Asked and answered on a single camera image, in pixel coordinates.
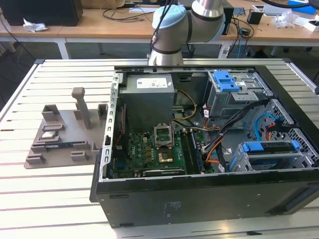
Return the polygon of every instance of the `gray floor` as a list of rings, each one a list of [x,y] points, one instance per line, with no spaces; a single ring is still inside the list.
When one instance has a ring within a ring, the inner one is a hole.
[[[105,54],[100,55],[96,43],[69,43],[67,47],[73,59],[145,58],[150,48],[149,44],[107,43],[103,44]],[[195,47],[194,58],[217,58],[218,56],[219,47],[217,45],[200,44]],[[26,48],[37,59],[61,59],[55,43],[30,42],[26,44]],[[265,49],[268,56],[270,56],[271,50],[272,47]],[[0,109],[9,100],[34,62],[26,51],[22,51],[18,67],[17,59],[20,53],[21,46],[18,46],[15,54],[0,57]],[[237,58],[237,55],[237,53],[231,53],[229,57]],[[306,52],[301,47],[290,47],[289,52],[284,53],[283,48],[279,47],[276,58],[290,58],[310,79],[313,79],[319,71],[319,48],[313,48],[311,52]]]

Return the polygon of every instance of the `desk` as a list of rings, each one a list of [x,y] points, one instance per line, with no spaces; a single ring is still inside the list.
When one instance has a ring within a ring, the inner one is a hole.
[[[314,114],[319,112],[318,104],[313,103],[313,98],[318,100],[313,93],[315,85],[293,64],[281,59],[191,59],[185,65],[232,65],[238,61],[242,66],[265,65],[319,123]],[[85,87],[87,106],[96,109],[99,103],[109,102],[110,79],[105,76],[112,74],[114,66],[146,64],[145,59],[102,59],[46,60],[32,66],[0,113],[0,238],[246,238],[247,231],[263,234],[254,239],[317,238],[319,199],[289,216],[113,230],[100,205],[89,201],[93,165],[24,169],[45,104],[74,110],[72,88]]]
[[[252,4],[263,2],[250,2],[245,0],[229,0],[234,7],[249,9]],[[116,13],[114,17],[132,16],[138,13]],[[62,59],[69,59],[65,46],[67,42],[95,42],[95,43],[149,43],[153,34],[151,23],[143,16],[145,21],[121,23],[102,17],[99,9],[84,9],[83,17],[75,27],[49,26],[43,32],[27,32],[22,26],[9,26],[10,31],[19,41],[55,42],[61,52]],[[249,39],[248,45],[271,46],[319,46],[319,32],[310,32],[303,27],[276,29],[270,23],[272,17],[263,16],[259,25],[254,25],[255,34]],[[237,37],[235,26],[230,26],[228,35],[221,36],[217,41],[207,44],[221,45],[219,58],[226,58],[227,50]],[[14,41],[0,25],[0,41]]]

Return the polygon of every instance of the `white label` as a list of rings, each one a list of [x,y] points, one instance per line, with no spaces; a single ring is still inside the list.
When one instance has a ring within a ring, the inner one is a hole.
[[[235,84],[237,86],[245,86],[246,85],[245,82],[235,82]]]
[[[218,169],[219,169],[219,171],[221,171],[222,173],[225,172],[225,168],[224,168],[221,164],[218,165]]]
[[[46,148],[58,148],[59,146],[58,145],[48,145],[46,146]]]
[[[204,110],[204,116],[205,116],[206,118],[209,118],[209,111],[208,111],[208,110]]]
[[[224,152],[224,154],[232,154],[231,148],[227,148],[226,152]]]
[[[137,88],[167,88],[166,78],[139,78]]]

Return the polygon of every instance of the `table leg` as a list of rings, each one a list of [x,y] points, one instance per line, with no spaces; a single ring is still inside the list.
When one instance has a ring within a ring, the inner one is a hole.
[[[2,44],[10,53],[15,53],[15,47],[13,46],[13,42],[4,41]]]
[[[276,52],[277,52],[277,46],[274,46],[273,47],[273,50],[271,51],[271,56],[275,56],[276,55]]]
[[[224,41],[219,50],[218,59],[226,59],[232,42]]]
[[[68,49],[66,48],[66,42],[65,39],[60,38],[56,41],[56,44],[58,44],[61,56],[63,60],[71,59],[70,53]]]
[[[99,47],[100,55],[103,55],[104,54],[103,45],[101,43],[98,43],[98,47]]]

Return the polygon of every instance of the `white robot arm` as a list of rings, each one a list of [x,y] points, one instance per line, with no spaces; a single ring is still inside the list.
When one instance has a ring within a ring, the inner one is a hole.
[[[285,5],[271,0],[262,0],[267,4],[283,8],[313,6],[319,9],[319,0],[309,3]],[[195,0],[191,10],[183,6],[171,5],[166,0],[165,6],[154,13],[151,41],[151,54],[148,55],[150,66],[183,65],[181,46],[189,42],[208,42],[218,39],[225,26],[222,0]]]

